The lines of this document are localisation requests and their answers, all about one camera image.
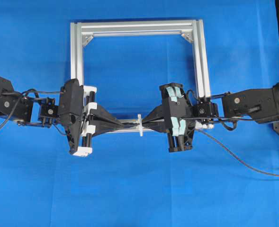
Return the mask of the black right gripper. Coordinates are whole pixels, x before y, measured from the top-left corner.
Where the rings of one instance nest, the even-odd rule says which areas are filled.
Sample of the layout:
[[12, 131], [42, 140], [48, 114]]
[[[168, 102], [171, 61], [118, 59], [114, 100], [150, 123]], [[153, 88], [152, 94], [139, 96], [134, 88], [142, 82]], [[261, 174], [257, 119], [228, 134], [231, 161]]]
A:
[[210, 98], [197, 98], [197, 103], [193, 104], [189, 93], [178, 83], [162, 85], [160, 92], [162, 104], [143, 118], [142, 126], [156, 132], [166, 132], [170, 152], [191, 150], [196, 123], [209, 125], [218, 117], [217, 104], [212, 103]]

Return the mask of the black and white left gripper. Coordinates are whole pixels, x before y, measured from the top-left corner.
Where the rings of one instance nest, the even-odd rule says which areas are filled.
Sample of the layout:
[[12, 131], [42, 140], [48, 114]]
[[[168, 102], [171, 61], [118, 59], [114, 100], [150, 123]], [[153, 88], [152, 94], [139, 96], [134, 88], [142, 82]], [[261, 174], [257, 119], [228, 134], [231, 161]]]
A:
[[59, 122], [64, 127], [69, 153], [87, 157], [92, 153], [91, 137], [124, 128], [124, 124], [95, 102], [96, 87], [80, 85], [70, 79], [61, 87]]

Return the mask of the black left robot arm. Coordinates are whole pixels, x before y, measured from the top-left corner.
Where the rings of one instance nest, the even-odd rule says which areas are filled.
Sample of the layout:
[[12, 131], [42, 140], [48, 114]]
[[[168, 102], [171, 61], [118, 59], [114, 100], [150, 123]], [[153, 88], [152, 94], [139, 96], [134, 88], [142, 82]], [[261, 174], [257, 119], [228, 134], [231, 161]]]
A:
[[125, 125], [95, 102], [96, 87], [83, 86], [70, 79], [61, 87], [59, 103], [54, 98], [40, 97], [41, 91], [14, 90], [12, 83], [0, 77], [0, 118], [21, 126], [64, 128], [73, 156], [87, 157], [92, 153], [94, 136], [123, 129]]

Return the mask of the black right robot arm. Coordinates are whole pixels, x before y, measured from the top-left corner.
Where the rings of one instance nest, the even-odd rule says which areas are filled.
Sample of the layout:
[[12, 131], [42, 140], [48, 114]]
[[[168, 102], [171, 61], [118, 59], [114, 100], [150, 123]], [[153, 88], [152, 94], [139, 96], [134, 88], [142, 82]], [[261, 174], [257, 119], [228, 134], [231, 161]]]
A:
[[197, 127], [220, 123], [233, 131], [239, 121], [270, 123], [279, 135], [279, 83], [271, 88], [248, 89], [237, 93], [224, 93], [211, 97], [193, 96], [193, 90], [184, 91], [183, 85], [170, 83], [160, 86], [162, 103], [143, 120], [142, 125], [153, 131], [166, 133], [169, 151], [192, 149]]

